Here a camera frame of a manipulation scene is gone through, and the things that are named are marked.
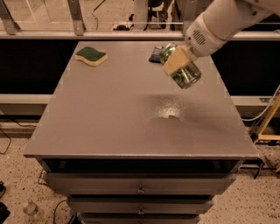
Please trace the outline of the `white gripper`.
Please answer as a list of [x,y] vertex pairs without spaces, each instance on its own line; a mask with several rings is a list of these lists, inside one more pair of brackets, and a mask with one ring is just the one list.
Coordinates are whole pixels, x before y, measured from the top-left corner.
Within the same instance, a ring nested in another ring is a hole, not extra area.
[[164,63],[165,74],[171,75],[197,57],[219,50],[228,41],[226,28],[224,13],[201,13],[186,30],[185,42],[188,45],[178,45]]

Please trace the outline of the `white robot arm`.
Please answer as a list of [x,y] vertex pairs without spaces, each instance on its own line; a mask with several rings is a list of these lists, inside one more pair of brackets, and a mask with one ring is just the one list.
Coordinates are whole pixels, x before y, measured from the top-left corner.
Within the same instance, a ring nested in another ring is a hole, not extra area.
[[185,45],[178,45],[164,63],[167,75],[199,57],[221,49],[236,33],[271,14],[280,15],[280,0],[213,0],[185,32]]

